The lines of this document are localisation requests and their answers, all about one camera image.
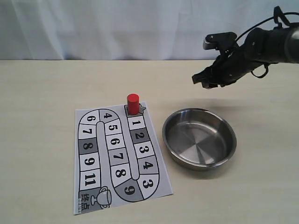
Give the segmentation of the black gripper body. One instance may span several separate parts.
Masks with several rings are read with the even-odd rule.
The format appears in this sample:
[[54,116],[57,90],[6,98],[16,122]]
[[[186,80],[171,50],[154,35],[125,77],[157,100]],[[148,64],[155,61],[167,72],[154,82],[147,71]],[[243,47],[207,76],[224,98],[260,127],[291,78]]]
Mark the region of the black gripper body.
[[265,72],[257,78],[265,77],[269,72],[269,63],[259,61],[255,57],[261,55],[267,37],[266,32],[255,28],[248,34],[243,45],[239,46],[234,42],[227,50],[220,50],[221,54],[206,68],[211,69],[213,82],[220,87],[233,84],[260,66],[264,66]]

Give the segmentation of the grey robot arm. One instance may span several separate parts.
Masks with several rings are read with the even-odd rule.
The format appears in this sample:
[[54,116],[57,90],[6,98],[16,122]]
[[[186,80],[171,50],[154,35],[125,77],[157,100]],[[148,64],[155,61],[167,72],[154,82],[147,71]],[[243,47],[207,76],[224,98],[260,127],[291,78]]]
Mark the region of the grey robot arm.
[[272,30],[254,28],[242,45],[236,38],[234,32],[205,37],[203,49],[215,49],[220,54],[210,66],[192,76],[194,84],[200,83],[205,89],[225,87],[261,66],[265,72],[259,78],[267,75],[271,64],[299,62],[298,25]]

